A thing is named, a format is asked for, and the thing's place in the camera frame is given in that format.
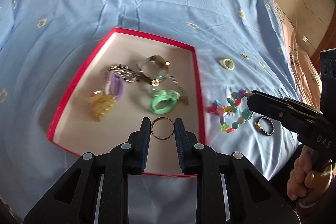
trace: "silver chain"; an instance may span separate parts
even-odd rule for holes
[[[110,71],[119,74],[125,82],[132,83],[141,81],[140,75],[126,65],[111,65],[106,73],[109,73]]]

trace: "peach fabric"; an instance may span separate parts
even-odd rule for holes
[[[295,30],[288,17],[275,3],[278,11],[285,40],[288,59],[291,63],[296,83],[299,86],[303,102],[320,109],[322,82],[308,54],[301,49],[295,40]]]

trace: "bed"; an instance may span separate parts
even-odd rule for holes
[[[21,218],[76,160],[46,132],[72,77],[113,27],[194,46],[206,106],[241,88],[309,102],[272,0],[0,0],[0,7],[0,195]],[[223,58],[235,69],[221,67]],[[270,179],[299,145],[273,122],[271,137],[253,119],[228,134],[206,113],[207,144],[242,152]],[[195,178],[131,176],[130,223],[194,223],[196,185]]]

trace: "tray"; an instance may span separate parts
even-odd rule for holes
[[[170,62],[170,74],[187,91],[189,98],[188,105],[178,102],[173,111],[162,116],[172,121],[181,117],[186,130],[194,132],[199,142],[205,143],[204,107],[194,47],[121,28],[110,31],[83,63],[59,103],[47,139],[75,155],[85,152],[100,155],[126,142],[130,133],[139,130],[143,117],[151,121],[160,117],[149,111],[151,86],[145,82],[125,82],[122,97],[101,122],[93,120],[88,100],[90,94],[102,89],[105,72],[111,64],[125,64],[136,69],[136,63],[157,54]],[[153,65],[147,69],[152,71],[157,67]],[[176,90],[170,80],[161,83],[159,88]],[[167,121],[159,121],[154,129],[156,135],[166,137],[172,126]],[[145,173],[182,175],[174,136],[161,141],[151,135]]]

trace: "green hair tie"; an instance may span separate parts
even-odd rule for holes
[[[168,113],[174,109],[179,98],[180,94],[175,90],[159,90],[151,101],[151,110],[158,115]],[[164,108],[157,109],[160,102],[169,102],[169,104]]]

